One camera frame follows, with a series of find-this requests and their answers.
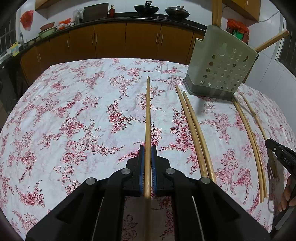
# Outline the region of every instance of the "flower pattern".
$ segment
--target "flower pattern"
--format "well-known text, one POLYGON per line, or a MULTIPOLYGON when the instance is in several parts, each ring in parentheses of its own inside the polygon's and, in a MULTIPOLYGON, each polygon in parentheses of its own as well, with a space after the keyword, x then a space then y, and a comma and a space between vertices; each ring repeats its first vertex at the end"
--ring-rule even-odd
MULTIPOLYGON (((145 145, 147 76, 151 144, 172 167, 200 178, 192 137, 175 91, 176 84, 186 90, 186 71, 185 65, 160 60, 91 59, 51 66, 29 87, 0 133, 0 208, 23 239, 86 178, 107 178, 139 155, 139 146, 145 145)), ((253 106, 266 135, 296 150, 294 133, 277 104, 242 84, 235 96, 244 107, 239 93, 253 106)), ((267 183, 269 198, 259 203, 253 150, 233 104, 208 97, 188 98, 204 133, 217 184, 270 231, 287 171, 267 183)), ((250 112, 243 111, 268 179, 263 137, 250 112)), ((152 240, 174 240, 172 200, 151 195, 151 215, 156 220, 152 240)), ((126 197, 123 241, 143 237, 141 211, 141 199, 126 197)))

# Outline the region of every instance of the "silver screw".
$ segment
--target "silver screw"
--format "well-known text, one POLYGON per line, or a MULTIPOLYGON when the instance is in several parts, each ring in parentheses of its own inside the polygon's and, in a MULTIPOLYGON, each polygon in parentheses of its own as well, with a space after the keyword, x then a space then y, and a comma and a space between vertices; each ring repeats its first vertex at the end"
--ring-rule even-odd
POLYGON ((173 168, 167 168, 167 169, 165 170, 165 172, 166 172, 167 174, 172 175, 172 174, 175 173, 175 169, 173 169, 173 168))
POLYGON ((93 185, 96 182, 96 180, 93 177, 90 177, 86 180, 87 185, 93 185))
POLYGON ((123 169, 121 170, 121 173, 122 173, 123 175, 127 175, 127 174, 130 174, 130 173, 131 173, 131 170, 130 170, 129 168, 123 168, 123 169))
POLYGON ((208 177, 202 177, 200 180, 203 184, 209 184, 211 182, 211 179, 208 177))

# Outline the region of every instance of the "red bottle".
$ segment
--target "red bottle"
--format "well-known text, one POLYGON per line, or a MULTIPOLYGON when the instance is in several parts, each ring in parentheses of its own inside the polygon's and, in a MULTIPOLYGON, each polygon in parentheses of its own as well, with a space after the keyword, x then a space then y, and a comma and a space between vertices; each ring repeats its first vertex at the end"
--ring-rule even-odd
POLYGON ((113 18, 114 14, 115 14, 115 9, 113 7, 114 7, 114 5, 111 5, 111 8, 109 10, 109 17, 110 18, 113 18))

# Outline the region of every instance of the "perforated plastic container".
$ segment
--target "perforated plastic container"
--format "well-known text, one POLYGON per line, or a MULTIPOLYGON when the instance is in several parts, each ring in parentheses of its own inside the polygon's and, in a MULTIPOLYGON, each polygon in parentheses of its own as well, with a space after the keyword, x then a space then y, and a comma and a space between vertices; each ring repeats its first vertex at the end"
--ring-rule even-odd
POLYGON ((258 53, 244 42, 209 25, 201 42, 196 39, 184 81, 187 91, 219 99, 231 99, 258 53))

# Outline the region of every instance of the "faucet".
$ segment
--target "faucet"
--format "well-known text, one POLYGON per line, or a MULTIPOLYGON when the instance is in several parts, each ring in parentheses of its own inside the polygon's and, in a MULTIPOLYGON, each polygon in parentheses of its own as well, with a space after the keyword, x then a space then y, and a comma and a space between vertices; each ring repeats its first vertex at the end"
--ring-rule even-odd
POLYGON ((20 32, 20 37, 22 38, 21 44, 24 45, 24 38, 22 36, 22 32, 20 32))

